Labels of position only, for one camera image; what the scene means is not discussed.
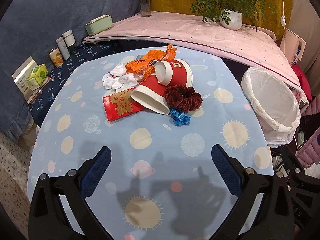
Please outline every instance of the mint green box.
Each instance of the mint green box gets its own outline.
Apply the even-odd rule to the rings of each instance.
[[[91,20],[85,25],[85,29],[89,35],[98,34],[113,26],[111,15],[102,15],[98,18]]]

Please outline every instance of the red envelope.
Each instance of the red envelope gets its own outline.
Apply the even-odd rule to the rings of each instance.
[[[130,98],[131,92],[134,89],[135,88],[130,88],[102,98],[108,121],[145,109],[144,106]]]

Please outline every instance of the blue gray fabric backdrop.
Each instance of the blue gray fabric backdrop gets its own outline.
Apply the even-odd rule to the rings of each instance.
[[[30,119],[27,103],[12,74],[27,57],[53,67],[48,53],[72,29],[79,43],[84,25],[111,14],[113,22],[139,11],[139,0],[13,0],[0,22],[0,132],[17,142]]]

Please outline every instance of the blue measuring tape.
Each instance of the blue measuring tape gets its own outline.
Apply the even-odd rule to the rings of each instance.
[[[190,116],[186,115],[184,112],[180,112],[177,109],[171,108],[170,114],[173,118],[173,123],[175,126],[189,125]]]

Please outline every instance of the orange plastic bag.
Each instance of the orange plastic bag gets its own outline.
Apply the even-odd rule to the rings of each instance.
[[[154,64],[158,60],[174,59],[176,57],[177,48],[173,48],[172,44],[167,46],[167,52],[158,49],[149,50],[141,59],[131,61],[125,65],[126,73],[143,74],[143,80],[155,72]]]

